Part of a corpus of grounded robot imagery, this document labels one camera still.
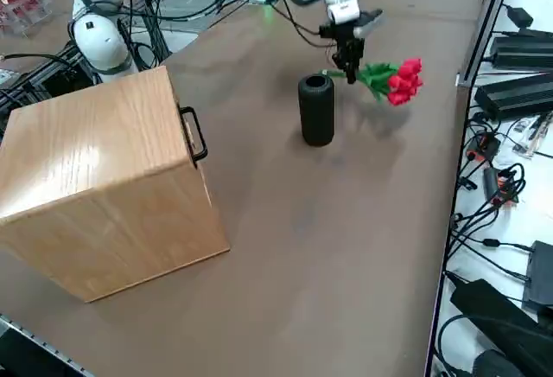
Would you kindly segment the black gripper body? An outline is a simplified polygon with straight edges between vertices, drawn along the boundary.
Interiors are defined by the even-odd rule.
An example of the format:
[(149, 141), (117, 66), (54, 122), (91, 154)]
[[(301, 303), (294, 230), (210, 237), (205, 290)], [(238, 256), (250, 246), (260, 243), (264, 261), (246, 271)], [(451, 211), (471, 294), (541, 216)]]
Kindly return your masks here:
[(319, 27), (318, 36), (335, 41), (339, 48), (363, 48), (365, 46), (365, 25), (356, 22), (341, 24), (328, 22)]

